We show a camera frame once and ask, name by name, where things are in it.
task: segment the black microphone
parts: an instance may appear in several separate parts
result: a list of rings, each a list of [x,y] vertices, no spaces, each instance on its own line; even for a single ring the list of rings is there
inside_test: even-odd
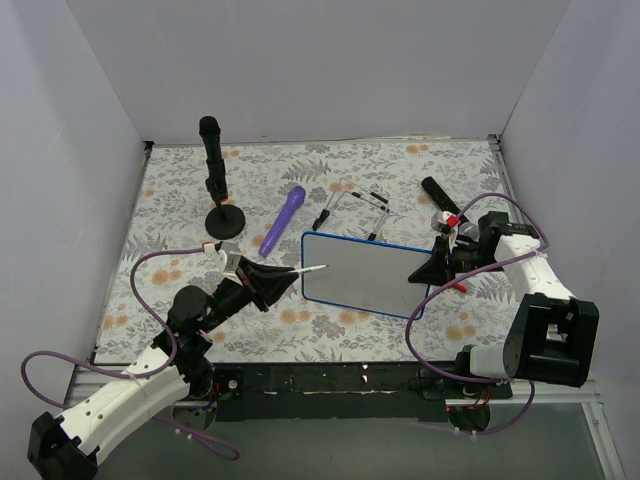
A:
[[[207,191],[215,202],[204,222],[209,235],[218,240],[228,240],[242,232],[246,223],[244,213],[235,205],[222,205],[229,198],[227,191],[227,170],[220,149],[220,125],[213,117],[200,119],[200,136],[207,150],[209,178],[205,180]]]
[[[220,149],[220,126],[214,117],[200,119],[200,136],[207,151],[207,168],[209,169],[209,178],[205,181],[207,191],[214,201],[224,202],[229,197],[227,170]]]

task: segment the gray floor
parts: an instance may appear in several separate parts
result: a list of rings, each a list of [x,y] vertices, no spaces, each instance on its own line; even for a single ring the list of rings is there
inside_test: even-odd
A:
[[[492,407],[492,424],[519,406]],[[243,452],[225,462],[149,422],[100,467],[96,480],[604,478],[579,404],[534,405],[514,427],[475,440],[411,420],[290,420],[214,424]]]

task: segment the microphone head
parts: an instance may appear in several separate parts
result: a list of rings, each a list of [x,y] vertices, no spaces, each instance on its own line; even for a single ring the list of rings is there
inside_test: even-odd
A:
[[[214,117],[202,117],[200,119],[200,136],[220,135],[220,125]]]

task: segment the purple microphone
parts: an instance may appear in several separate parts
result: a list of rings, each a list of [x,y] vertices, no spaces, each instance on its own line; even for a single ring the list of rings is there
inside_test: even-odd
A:
[[[267,236],[262,241],[262,245],[260,245],[260,250],[258,253],[263,257],[266,257],[271,253],[273,247],[275,247],[280,235],[284,231],[285,227],[291,220],[291,217],[296,212],[296,210],[302,205],[304,202],[304,196],[307,192],[305,192],[304,188],[300,185],[297,185],[291,189],[289,194],[287,195],[287,201],[280,210],[280,215],[276,218],[276,221],[273,222],[273,226],[267,233]]]

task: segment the round black base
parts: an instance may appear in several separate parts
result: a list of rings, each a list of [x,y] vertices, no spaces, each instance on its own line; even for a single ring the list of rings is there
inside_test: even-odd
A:
[[[222,212],[227,217],[226,220],[222,220],[218,208],[214,208],[207,215],[204,222],[207,233],[218,240],[228,240],[235,237],[242,231],[246,223],[244,213],[235,205],[222,205]]]

